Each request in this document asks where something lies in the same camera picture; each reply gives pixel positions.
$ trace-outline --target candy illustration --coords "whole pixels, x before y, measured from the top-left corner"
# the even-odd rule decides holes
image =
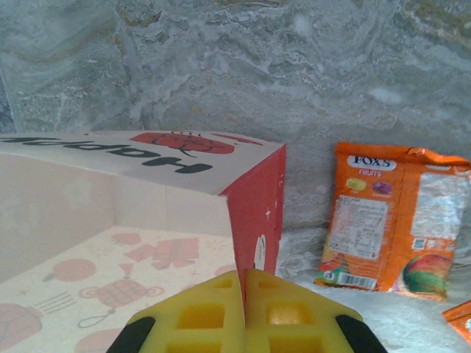
[[[392,192],[392,186],[387,182],[373,182],[373,190],[377,193],[389,195]]]
[[[361,179],[349,178],[347,179],[347,187],[354,191],[363,191],[366,189],[366,182]]]

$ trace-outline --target plastic packaging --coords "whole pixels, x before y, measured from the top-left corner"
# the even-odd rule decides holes
[[[446,300],[470,162],[427,149],[339,143],[320,285]]]

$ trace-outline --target fruit illustration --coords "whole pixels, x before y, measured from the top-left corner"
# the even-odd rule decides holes
[[[176,132],[146,132],[131,138],[132,141],[149,143],[152,145],[166,146],[170,149],[177,149],[183,154],[189,151],[197,151],[213,154],[231,154],[234,152],[234,146],[228,143],[210,140],[200,134],[193,135],[189,132],[187,135]]]
[[[334,271],[337,268],[348,272],[347,262],[345,261],[344,255],[327,248],[324,250],[324,254],[322,255],[322,270]]]
[[[373,182],[373,190],[383,195],[389,195],[392,192],[392,186],[387,182]]]
[[[412,293],[446,297],[451,260],[440,254],[424,254],[410,260],[403,269],[403,284]]]
[[[52,272],[44,277],[43,282],[58,279],[62,282],[76,282],[96,273],[96,266],[90,260],[70,259],[64,260],[54,265]]]
[[[363,191],[366,189],[366,182],[361,179],[349,178],[347,179],[347,187],[354,191]]]

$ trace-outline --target barcode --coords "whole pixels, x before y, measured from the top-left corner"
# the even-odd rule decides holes
[[[412,243],[412,249],[413,250],[423,250],[423,249],[425,249],[425,243],[426,242],[427,242],[427,239],[415,238],[414,242]]]
[[[368,289],[374,289],[376,286],[376,279],[362,276],[354,276],[352,274],[346,274],[341,272],[339,279],[337,280],[339,285],[356,285],[357,287],[363,287]]]

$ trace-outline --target black rubber pad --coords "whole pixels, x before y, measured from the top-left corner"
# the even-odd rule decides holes
[[[146,317],[125,326],[106,353],[139,353],[154,324],[154,318]]]
[[[364,322],[348,315],[336,316],[336,321],[354,353],[388,353]]]

